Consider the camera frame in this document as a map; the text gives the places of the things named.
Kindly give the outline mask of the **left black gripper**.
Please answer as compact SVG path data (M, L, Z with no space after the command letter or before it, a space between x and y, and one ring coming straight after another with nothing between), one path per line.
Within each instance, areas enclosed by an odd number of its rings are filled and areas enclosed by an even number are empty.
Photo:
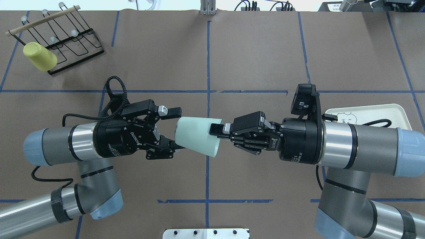
M99 121L94 128L96 152L103 158L126 156L146 151L146 159L171 159L185 147L159 133L154 133L159 120L180 118L182 108L155 105L153 100L128 104L120 118Z

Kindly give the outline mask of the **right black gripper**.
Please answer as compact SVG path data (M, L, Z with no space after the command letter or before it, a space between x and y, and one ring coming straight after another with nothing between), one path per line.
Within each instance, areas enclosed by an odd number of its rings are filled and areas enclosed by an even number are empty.
M233 123L213 123L209 135L230 137L235 147L254 155L279 150L279 158L283 161L312 165L319 162L323 139L317 121L284 118L279 127L267 121L264 112L234 118Z

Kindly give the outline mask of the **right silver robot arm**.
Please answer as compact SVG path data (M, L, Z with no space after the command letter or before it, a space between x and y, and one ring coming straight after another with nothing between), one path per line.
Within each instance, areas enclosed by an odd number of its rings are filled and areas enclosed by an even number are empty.
M282 123L263 112L213 123L209 134L249 153L278 151L283 161L328 167L315 219L326 239L423 239L424 216L366 197L372 174L424 174L424 135L400 128L335 122L298 113Z

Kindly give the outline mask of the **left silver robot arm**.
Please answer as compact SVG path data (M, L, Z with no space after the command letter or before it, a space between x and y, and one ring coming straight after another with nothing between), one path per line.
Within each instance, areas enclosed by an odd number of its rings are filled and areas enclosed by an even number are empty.
M23 149L35 166L32 178L62 185L2 208L1 238L19 238L83 215L105 219L120 211L124 201L113 158L139 151L147 159L173 158L180 147L161 135L156 124L181 116L181 108L157 106L153 100L111 100L93 123L28 135Z

